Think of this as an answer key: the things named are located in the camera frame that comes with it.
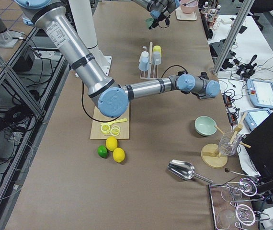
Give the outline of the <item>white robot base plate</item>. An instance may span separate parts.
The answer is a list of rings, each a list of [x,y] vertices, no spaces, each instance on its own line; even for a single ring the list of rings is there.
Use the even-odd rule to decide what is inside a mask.
[[[111,56],[105,56],[100,50],[98,50],[96,56],[92,53],[88,53],[86,56],[81,57],[79,60],[71,64],[71,67],[82,78],[84,74],[83,72],[80,72],[81,69],[85,69],[88,75],[102,78],[103,75],[109,75],[111,62]]]

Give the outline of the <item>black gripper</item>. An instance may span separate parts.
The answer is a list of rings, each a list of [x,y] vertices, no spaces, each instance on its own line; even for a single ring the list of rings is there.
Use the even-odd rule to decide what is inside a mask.
[[[159,25],[159,23],[162,22],[163,20],[165,21],[165,24],[166,24],[166,27],[164,27],[164,28],[169,27],[169,25],[170,25],[170,14],[169,13],[151,13],[150,15],[152,16],[153,22],[148,27],[149,29],[156,28],[157,26],[162,28]]]
[[[206,72],[201,72],[197,77],[182,74],[176,80],[176,87],[183,93],[196,95],[199,99],[217,96],[217,81],[210,80]]]

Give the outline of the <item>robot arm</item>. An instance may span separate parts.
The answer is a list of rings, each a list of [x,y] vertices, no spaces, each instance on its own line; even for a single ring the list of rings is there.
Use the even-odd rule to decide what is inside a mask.
[[[146,9],[153,22],[148,26],[149,30],[159,26],[165,21],[166,28],[170,25],[170,16],[180,5],[179,0],[132,0],[132,2]]]
[[[95,56],[65,16],[66,7],[59,0],[18,0],[16,2],[33,23],[42,29],[62,53],[88,88],[88,95],[107,117],[120,117],[136,98],[179,90],[198,98],[213,98],[220,93],[215,80],[190,74],[172,75],[140,83],[118,85],[106,75]]]

